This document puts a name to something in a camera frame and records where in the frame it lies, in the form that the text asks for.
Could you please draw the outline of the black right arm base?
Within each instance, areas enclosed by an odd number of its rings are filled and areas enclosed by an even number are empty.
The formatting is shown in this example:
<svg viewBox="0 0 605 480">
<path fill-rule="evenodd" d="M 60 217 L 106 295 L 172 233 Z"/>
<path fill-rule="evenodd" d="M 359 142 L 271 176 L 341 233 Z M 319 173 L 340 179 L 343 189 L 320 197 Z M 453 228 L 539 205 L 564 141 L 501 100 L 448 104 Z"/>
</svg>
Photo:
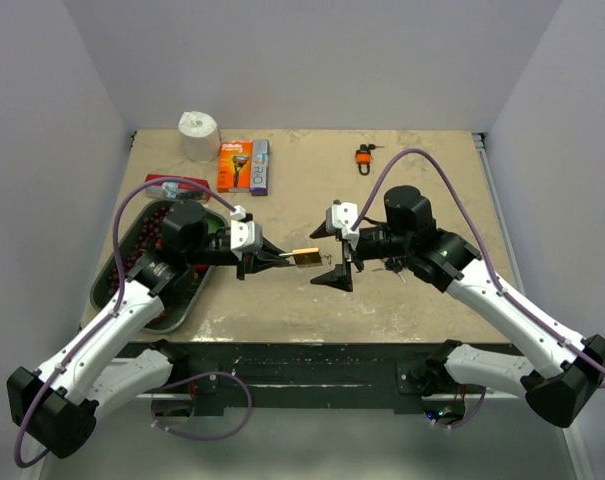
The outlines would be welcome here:
<svg viewBox="0 0 605 480">
<path fill-rule="evenodd" d="M 446 340 L 426 356 L 402 359 L 395 366 L 399 392 L 418 397 L 427 420 L 436 425 L 453 427 L 467 414 L 467 386 L 454 381 L 444 368 L 461 346 L 461 341 Z"/>
</svg>

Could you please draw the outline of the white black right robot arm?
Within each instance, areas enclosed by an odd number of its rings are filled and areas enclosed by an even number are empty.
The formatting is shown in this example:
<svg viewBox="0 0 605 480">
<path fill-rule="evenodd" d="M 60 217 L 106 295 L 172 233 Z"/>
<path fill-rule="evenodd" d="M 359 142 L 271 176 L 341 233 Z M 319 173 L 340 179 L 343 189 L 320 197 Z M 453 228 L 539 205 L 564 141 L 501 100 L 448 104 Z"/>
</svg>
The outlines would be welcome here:
<svg viewBox="0 0 605 480">
<path fill-rule="evenodd" d="M 421 395 L 459 385 L 504 392 L 526 401 L 543 420 L 567 428 L 604 380 L 605 338 L 589 338 L 560 324 L 501 280 L 485 256 L 460 235 L 437 227 L 431 203 L 413 186 L 384 195 L 386 219 L 356 225 L 357 206 L 336 200 L 311 238 L 333 237 L 342 260 L 314 285 L 346 292 L 351 271 L 368 260 L 397 260 L 416 278 L 463 303 L 517 348 L 501 354 L 447 340 L 407 374 Z"/>
</svg>

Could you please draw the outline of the brass padlock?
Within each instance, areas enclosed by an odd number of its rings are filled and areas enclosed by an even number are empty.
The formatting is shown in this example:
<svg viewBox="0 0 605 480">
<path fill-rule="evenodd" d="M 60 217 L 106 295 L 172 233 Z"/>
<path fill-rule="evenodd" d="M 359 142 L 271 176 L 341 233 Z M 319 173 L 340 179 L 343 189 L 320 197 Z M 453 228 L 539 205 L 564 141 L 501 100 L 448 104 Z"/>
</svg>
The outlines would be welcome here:
<svg viewBox="0 0 605 480">
<path fill-rule="evenodd" d="M 281 253 L 280 257 L 296 268 L 313 268 L 323 264 L 323 257 L 318 247 L 294 249 L 290 252 Z"/>
</svg>

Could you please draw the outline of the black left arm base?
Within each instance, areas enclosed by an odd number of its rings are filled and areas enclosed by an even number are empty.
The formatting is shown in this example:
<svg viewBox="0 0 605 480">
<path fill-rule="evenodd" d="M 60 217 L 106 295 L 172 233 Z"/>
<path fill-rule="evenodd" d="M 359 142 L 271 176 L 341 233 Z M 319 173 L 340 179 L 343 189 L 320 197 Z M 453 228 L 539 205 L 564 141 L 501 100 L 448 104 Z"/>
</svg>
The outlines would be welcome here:
<svg viewBox="0 0 605 480">
<path fill-rule="evenodd" d="M 226 394 L 236 394 L 234 382 L 224 379 L 219 361 L 202 357 L 198 349 L 159 340 L 151 349 L 163 354 L 171 364 L 168 380 L 154 392 L 177 395 L 188 399 L 192 415 L 198 417 L 221 417 L 228 407 Z"/>
</svg>

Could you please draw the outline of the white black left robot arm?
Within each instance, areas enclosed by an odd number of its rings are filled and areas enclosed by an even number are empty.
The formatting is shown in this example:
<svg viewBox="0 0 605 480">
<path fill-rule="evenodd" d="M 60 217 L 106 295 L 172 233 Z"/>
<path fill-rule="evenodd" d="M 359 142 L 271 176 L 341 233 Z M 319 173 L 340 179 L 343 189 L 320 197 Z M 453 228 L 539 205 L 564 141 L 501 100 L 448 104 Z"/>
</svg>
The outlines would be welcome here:
<svg viewBox="0 0 605 480">
<path fill-rule="evenodd" d="M 283 250 L 264 238 L 240 206 L 217 230 L 196 201 L 169 205 L 147 249 L 126 272 L 94 319 L 37 368 L 17 368 L 7 379 L 10 414 L 18 427 L 14 460 L 22 468 L 26 436 L 59 459 L 77 452 L 98 421 L 145 391 L 182 390 L 189 380 L 183 362 L 149 348 L 118 371 L 106 369 L 131 338 L 166 311 L 198 267 L 232 266 L 239 279 L 289 266 Z"/>
</svg>

